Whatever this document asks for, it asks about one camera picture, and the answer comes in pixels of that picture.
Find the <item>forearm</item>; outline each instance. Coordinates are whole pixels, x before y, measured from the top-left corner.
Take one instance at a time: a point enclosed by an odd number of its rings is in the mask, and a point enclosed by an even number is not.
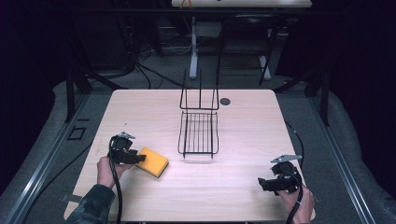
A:
[[[108,211],[114,198],[112,189],[94,185],[65,223],[107,223]]]

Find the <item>person's left hand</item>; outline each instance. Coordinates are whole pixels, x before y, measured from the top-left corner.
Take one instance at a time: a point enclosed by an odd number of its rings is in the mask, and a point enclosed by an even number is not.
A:
[[[113,179],[113,173],[111,172],[109,161],[110,159],[108,157],[102,157],[97,163],[97,183],[112,189],[116,183]],[[117,176],[119,177],[119,179],[121,178],[124,171],[131,169],[131,167],[133,166],[133,164],[115,164]]]

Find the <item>gray carpet floor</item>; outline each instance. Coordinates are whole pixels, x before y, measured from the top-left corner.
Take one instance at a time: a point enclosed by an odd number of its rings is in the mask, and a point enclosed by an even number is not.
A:
[[[203,72],[204,88],[215,74],[216,57],[210,54],[211,46],[200,49],[199,68]],[[282,38],[277,45],[275,58],[270,63],[272,74],[276,69],[276,59],[282,47]],[[175,54],[166,50],[163,58],[152,53],[146,60],[140,61],[145,66],[156,70],[164,76],[177,82],[182,82],[183,72],[190,68],[190,53]],[[157,75],[134,71],[128,76],[111,79],[113,82],[130,89],[147,89],[150,80],[151,88],[179,89],[178,85],[162,80]],[[259,76],[221,76],[221,89],[269,89],[282,85],[287,77],[273,77],[259,86]],[[111,90],[96,80],[90,80],[93,91],[89,95],[81,95],[76,91],[78,100],[77,114],[74,119],[65,124],[66,94],[65,84],[61,83],[54,88],[56,103],[52,109],[46,126],[37,138],[31,153],[25,163],[0,198],[0,222],[12,223],[13,214],[18,210],[21,196],[29,186],[29,181],[35,175],[43,159],[58,147],[53,154],[53,163],[48,166],[48,173],[44,176],[45,186],[67,163],[73,160],[78,153],[89,146],[95,137],[96,130],[106,110]],[[318,99],[306,98],[303,94],[304,83],[293,89],[276,95],[285,118],[292,128],[301,137],[304,144],[303,173],[307,186],[319,196],[321,202],[316,204],[317,216],[313,223],[396,223],[395,202],[382,190],[373,179],[367,167],[361,162],[361,153],[357,135],[349,117],[338,98],[331,94],[329,102],[330,127],[324,127],[318,118]],[[79,140],[73,139],[75,131],[85,130]],[[292,129],[290,139],[296,154],[302,153],[302,147]],[[362,217],[359,205],[353,200],[354,193],[348,188],[348,181],[343,178],[343,170],[337,166],[334,157],[334,143],[341,150],[346,161],[348,171],[354,177],[359,194],[366,203],[372,217]],[[35,202],[28,214],[26,223],[63,223],[66,203],[60,199],[69,194],[77,182],[79,172],[87,153],[83,153],[75,162],[68,166],[56,179],[49,184]]]

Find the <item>light wooden tabletop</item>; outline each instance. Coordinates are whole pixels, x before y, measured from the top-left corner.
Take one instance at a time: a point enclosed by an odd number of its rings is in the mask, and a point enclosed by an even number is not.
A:
[[[203,91],[211,99],[212,91]],[[196,99],[189,91],[189,102]],[[276,96],[268,90],[219,90],[219,153],[178,153],[181,90],[114,91],[73,194],[84,196],[96,183],[96,163],[111,136],[135,135],[131,148],[148,147],[169,159],[160,178],[134,167],[120,181],[122,220],[263,221],[286,220],[279,197],[263,191],[258,177],[274,179],[270,160],[294,154]],[[69,203],[64,217],[77,207]],[[117,197],[109,219],[118,212]]]
[[[172,0],[173,7],[180,7],[183,0]],[[191,0],[193,7],[311,7],[310,0]],[[189,7],[185,0],[183,7]]]

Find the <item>black chair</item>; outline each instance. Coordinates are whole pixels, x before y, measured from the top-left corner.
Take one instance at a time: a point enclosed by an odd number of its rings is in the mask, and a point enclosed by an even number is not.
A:
[[[283,21],[279,16],[268,14],[242,14],[225,21],[219,33],[217,83],[219,84],[220,69],[261,69],[261,85]],[[233,58],[227,57],[228,65],[224,65],[224,57],[227,55]],[[240,64],[248,55],[255,56],[257,63],[249,66]],[[260,57],[265,57],[265,65],[260,64]]]

